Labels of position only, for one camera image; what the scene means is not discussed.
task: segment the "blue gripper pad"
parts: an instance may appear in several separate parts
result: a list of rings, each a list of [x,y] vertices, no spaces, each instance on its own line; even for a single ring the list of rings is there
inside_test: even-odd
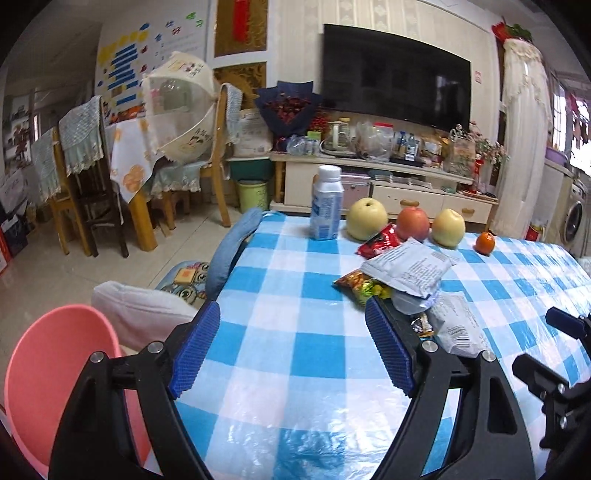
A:
[[[413,360],[375,297],[370,298],[365,306],[365,323],[392,384],[410,396],[416,386],[413,378]]]
[[[556,307],[552,307],[546,312],[546,323],[572,338],[581,339],[587,335],[583,321]]]
[[[195,383],[197,373],[220,326],[220,307],[215,301],[204,304],[197,315],[199,321],[174,358],[173,376],[168,390],[175,399]]]

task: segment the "metal screw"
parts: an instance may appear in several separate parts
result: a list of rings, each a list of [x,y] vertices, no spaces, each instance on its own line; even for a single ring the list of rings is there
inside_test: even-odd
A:
[[[162,342],[152,342],[148,345],[148,352],[150,353],[160,353],[164,349],[164,344]]]
[[[422,344],[423,350],[429,352],[429,353],[433,353],[433,352],[437,352],[437,349],[439,348],[437,346],[437,344],[435,342],[433,342],[432,340],[425,340]]]
[[[90,361],[94,364],[98,364],[103,361],[105,354],[103,352],[94,352],[90,356]]]
[[[496,355],[490,350],[484,350],[482,352],[482,358],[487,362],[494,362],[496,360]]]

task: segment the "blue cushion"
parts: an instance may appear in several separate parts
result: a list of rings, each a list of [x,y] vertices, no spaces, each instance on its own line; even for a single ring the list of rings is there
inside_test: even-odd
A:
[[[205,295],[208,300],[215,300],[222,291],[239,254],[242,253],[243,241],[256,231],[262,216],[259,207],[251,208],[240,217],[220,242],[207,271]]]

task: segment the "bottle cap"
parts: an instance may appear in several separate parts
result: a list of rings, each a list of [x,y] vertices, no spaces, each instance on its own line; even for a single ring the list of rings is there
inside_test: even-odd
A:
[[[334,165],[321,165],[318,167],[320,181],[340,181],[340,167]]]

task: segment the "red snack package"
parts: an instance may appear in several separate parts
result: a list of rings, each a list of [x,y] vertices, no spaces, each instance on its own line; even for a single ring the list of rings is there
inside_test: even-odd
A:
[[[364,258],[373,258],[383,254],[386,250],[397,247],[402,242],[396,235],[396,226],[389,223],[380,233],[374,235],[357,249],[357,254]]]

